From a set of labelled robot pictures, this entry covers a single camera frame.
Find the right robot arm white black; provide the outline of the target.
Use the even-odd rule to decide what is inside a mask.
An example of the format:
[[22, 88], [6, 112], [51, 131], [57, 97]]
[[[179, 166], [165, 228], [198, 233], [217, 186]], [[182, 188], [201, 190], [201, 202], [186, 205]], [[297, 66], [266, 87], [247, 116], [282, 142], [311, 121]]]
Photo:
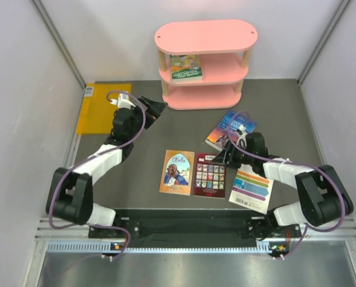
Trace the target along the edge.
[[247, 134], [237, 143], [227, 141], [213, 161], [232, 169], [249, 167], [254, 175], [278, 181], [297, 191], [297, 202], [268, 212], [265, 227], [274, 237], [294, 224], [306, 224], [315, 231], [332, 221], [341, 225], [354, 211], [354, 204], [332, 166], [313, 167], [270, 155], [261, 133]]

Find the orange Othello book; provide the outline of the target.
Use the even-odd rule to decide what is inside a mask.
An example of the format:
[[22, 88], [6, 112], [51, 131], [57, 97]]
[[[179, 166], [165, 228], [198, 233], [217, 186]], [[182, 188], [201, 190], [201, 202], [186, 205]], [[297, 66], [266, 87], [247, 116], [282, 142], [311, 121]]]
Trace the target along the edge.
[[166, 150], [159, 192], [191, 195], [194, 160], [193, 151]]

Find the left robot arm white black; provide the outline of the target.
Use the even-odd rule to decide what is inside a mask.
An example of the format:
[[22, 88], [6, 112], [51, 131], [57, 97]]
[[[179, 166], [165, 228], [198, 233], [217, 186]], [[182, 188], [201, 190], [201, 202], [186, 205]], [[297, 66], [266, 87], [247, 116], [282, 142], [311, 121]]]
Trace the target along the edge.
[[49, 218], [64, 219], [74, 225], [101, 225], [104, 233], [116, 237], [121, 233], [122, 222], [115, 218], [113, 209], [94, 202], [93, 186], [128, 158], [133, 142], [159, 118], [167, 103], [143, 96], [131, 102], [127, 93], [119, 94], [110, 103], [117, 109], [108, 138], [79, 164], [55, 170], [45, 210]]

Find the green Treehouse book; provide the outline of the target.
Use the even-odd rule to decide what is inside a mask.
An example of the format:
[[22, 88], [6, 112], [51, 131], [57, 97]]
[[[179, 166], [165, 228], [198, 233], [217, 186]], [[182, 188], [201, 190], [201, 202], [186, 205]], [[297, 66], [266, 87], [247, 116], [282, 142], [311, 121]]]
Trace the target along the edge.
[[201, 61], [197, 54], [170, 55], [170, 69], [173, 83], [203, 79]]

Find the dark red book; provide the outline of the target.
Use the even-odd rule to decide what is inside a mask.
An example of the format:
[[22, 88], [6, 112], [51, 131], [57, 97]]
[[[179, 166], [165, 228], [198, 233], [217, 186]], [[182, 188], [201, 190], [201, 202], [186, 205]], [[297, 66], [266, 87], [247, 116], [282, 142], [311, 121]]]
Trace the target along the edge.
[[214, 154], [206, 153], [196, 155], [194, 196], [225, 198], [226, 167], [221, 163], [214, 163], [215, 157]]

